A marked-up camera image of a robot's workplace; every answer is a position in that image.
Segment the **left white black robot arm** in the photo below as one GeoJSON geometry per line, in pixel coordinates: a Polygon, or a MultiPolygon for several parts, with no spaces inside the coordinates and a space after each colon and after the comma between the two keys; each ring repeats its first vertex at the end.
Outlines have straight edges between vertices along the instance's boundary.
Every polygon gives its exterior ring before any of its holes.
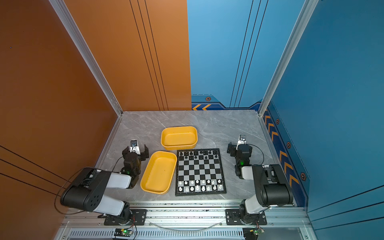
{"type": "Polygon", "coordinates": [[[149,149],[141,152],[137,140],[122,151],[124,166],[119,172],[84,168],[62,193],[63,206],[84,212],[100,213],[106,226],[143,226],[147,210],[131,210],[130,203],[105,194],[106,189],[133,189],[141,174],[142,162],[149,158],[149,149]]]}

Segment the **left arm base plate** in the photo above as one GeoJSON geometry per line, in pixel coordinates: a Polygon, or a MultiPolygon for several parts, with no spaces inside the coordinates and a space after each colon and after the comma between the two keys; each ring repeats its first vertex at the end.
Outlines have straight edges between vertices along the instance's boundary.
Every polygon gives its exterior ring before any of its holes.
{"type": "Polygon", "coordinates": [[[146,209],[133,209],[128,211],[128,216],[107,215],[104,221],[105,226],[143,226],[147,217],[146,209]]]}

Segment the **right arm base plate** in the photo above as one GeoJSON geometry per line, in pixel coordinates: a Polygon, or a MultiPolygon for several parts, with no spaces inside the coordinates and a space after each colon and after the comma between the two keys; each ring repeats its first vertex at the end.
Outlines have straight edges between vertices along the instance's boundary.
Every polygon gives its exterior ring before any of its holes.
{"type": "Polygon", "coordinates": [[[245,225],[245,226],[266,226],[267,217],[264,212],[257,215],[251,215],[247,219],[242,219],[239,209],[226,209],[226,223],[229,226],[245,225]]]}

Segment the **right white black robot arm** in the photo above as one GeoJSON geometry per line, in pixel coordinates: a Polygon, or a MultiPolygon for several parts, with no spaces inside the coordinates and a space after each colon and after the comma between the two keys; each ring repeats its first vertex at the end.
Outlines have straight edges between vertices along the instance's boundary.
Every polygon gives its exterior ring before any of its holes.
{"type": "Polygon", "coordinates": [[[242,180],[254,183],[255,194],[239,205],[237,217],[243,225],[264,224],[260,220],[271,207],[283,207],[294,203],[294,194],[279,164],[252,165],[250,157],[253,145],[228,144],[227,153],[235,158],[235,173],[242,180]]]}

